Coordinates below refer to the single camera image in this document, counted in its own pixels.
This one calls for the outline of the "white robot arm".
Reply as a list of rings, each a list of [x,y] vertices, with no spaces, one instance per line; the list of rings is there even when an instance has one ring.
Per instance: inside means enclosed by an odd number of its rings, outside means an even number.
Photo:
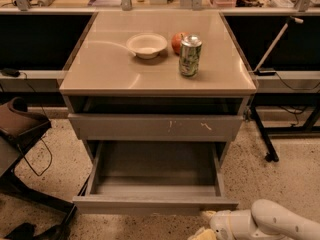
[[[209,228],[187,240],[320,240],[320,224],[267,199],[247,210],[205,212]]]

